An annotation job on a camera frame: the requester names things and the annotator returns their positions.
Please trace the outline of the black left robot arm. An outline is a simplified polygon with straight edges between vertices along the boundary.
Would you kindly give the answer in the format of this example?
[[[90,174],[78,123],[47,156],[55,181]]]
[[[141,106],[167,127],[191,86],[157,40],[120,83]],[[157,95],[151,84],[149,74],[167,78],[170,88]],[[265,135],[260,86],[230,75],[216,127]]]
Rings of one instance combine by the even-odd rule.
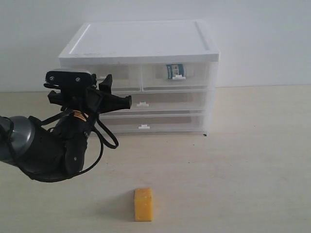
[[[101,147],[115,149],[114,134],[100,122],[103,113],[130,109],[131,96],[112,94],[112,75],[98,82],[87,71],[51,70],[44,86],[60,113],[40,120],[34,116],[1,117],[0,160],[19,168],[32,180],[61,182],[87,172],[87,141],[95,133]]]

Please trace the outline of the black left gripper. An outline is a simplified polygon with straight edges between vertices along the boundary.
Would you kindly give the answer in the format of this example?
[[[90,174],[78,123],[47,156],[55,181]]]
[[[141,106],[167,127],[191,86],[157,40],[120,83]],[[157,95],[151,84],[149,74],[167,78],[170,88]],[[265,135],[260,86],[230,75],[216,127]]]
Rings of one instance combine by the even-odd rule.
[[[108,74],[99,88],[89,87],[60,87],[48,86],[52,91],[48,94],[51,104],[59,105],[60,111],[78,110],[86,114],[90,113],[109,113],[118,110],[131,109],[132,96],[119,97],[112,95],[112,75]]]

